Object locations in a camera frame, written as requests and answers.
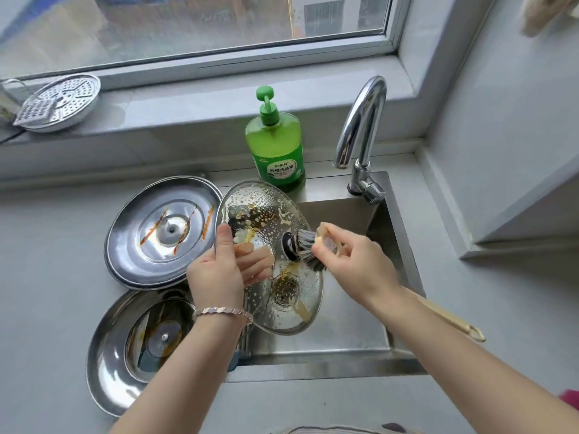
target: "wooden brush handle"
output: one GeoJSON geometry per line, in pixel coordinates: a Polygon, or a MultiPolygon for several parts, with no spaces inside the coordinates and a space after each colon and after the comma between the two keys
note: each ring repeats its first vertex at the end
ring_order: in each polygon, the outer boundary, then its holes
{"type": "Polygon", "coordinates": [[[425,305],[433,313],[438,315],[438,317],[442,318],[446,323],[450,324],[455,329],[458,329],[465,335],[468,335],[477,343],[484,343],[486,341],[486,338],[484,335],[482,335],[482,332],[478,328],[471,326],[467,321],[463,320],[462,318],[456,316],[453,313],[450,313],[449,311],[438,306],[432,301],[425,299],[423,296],[418,295],[416,292],[411,291],[408,288],[404,289],[406,289],[408,292],[414,295],[423,305],[425,305]]]}

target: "bracelet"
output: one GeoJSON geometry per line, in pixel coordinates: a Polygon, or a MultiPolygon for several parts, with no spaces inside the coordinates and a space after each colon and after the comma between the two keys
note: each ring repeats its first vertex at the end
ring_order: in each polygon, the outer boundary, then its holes
{"type": "Polygon", "coordinates": [[[253,315],[243,309],[233,309],[233,308],[205,308],[202,310],[197,310],[193,314],[193,318],[197,318],[200,315],[206,315],[209,313],[226,313],[228,315],[239,315],[247,318],[248,324],[253,323],[253,315]]]}

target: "window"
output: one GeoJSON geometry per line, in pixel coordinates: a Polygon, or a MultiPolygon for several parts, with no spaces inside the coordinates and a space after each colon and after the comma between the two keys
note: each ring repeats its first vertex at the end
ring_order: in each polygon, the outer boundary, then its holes
{"type": "Polygon", "coordinates": [[[126,86],[386,54],[408,7],[408,0],[0,2],[0,79],[98,71],[107,81],[123,73],[126,86]]]}

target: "green pump dispenser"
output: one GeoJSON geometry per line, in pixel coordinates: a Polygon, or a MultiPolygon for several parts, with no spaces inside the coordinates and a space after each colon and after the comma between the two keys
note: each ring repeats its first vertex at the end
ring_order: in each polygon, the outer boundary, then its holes
{"type": "Polygon", "coordinates": [[[245,139],[259,177],[284,192],[297,189],[306,179],[299,120],[278,111],[271,86],[260,86],[255,95],[263,104],[246,126],[245,139]]]}

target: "countertop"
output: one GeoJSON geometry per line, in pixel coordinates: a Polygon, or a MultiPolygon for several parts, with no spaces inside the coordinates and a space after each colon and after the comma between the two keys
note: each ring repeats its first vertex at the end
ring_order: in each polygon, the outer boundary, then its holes
{"type": "MultiPolygon", "coordinates": [[[[427,297],[479,326],[489,350],[550,391],[579,388],[579,276],[567,271],[579,255],[459,261],[414,156],[385,165],[427,297]]],[[[152,181],[0,194],[0,432],[101,433],[114,422],[92,402],[84,363],[125,292],[106,270],[105,233],[152,181]]],[[[223,384],[202,432],[389,422],[473,432],[429,376],[223,384]]]]}

